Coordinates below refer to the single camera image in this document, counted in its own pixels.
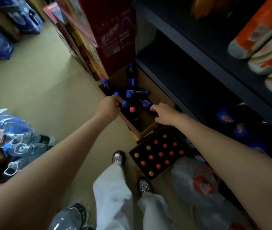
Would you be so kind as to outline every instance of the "silver shoe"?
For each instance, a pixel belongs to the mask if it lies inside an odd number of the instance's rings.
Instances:
[[[144,192],[153,193],[153,187],[152,187],[151,183],[148,181],[148,179],[145,177],[138,178],[137,188],[138,188],[138,192],[140,194],[143,194]]]
[[[112,162],[113,164],[118,164],[120,165],[122,168],[125,164],[125,153],[123,151],[115,151],[115,153],[113,154],[112,157]]]

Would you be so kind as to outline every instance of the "tile floor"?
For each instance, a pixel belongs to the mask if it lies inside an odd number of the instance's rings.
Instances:
[[[29,120],[39,133],[54,135],[61,141],[89,120],[103,98],[94,81],[70,56],[51,23],[40,35],[26,37],[16,45],[10,61],[0,61],[0,108]],[[96,209],[92,184],[111,164],[116,150],[130,151],[136,143],[119,117],[98,137],[76,178],[62,200],[62,206],[81,201],[95,223]],[[127,156],[126,180],[135,202],[139,198],[135,181],[141,172]],[[197,229],[169,186],[170,174],[164,173],[152,184],[164,196],[178,229]],[[142,229],[142,213],[135,205],[135,228]]]

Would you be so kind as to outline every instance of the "person's left hand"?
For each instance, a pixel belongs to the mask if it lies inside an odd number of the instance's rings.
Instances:
[[[100,101],[95,116],[101,116],[106,118],[109,122],[112,122],[116,119],[120,112],[119,103],[122,103],[123,100],[117,95],[108,96]]]

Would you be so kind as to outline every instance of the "person's left arm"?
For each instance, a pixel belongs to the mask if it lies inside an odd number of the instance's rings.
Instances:
[[[48,228],[96,138],[118,116],[119,102],[116,95],[100,101],[92,119],[0,188],[0,230]]]

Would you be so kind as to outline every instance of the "hand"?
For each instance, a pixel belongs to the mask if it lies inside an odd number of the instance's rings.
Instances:
[[[164,103],[152,105],[150,110],[156,111],[158,114],[158,117],[155,118],[155,121],[164,125],[173,126],[177,117],[180,116],[180,112],[170,108]]]
[[[120,112],[119,103],[123,102],[122,98],[117,95],[108,96],[100,101],[95,116],[100,116],[112,122]]]

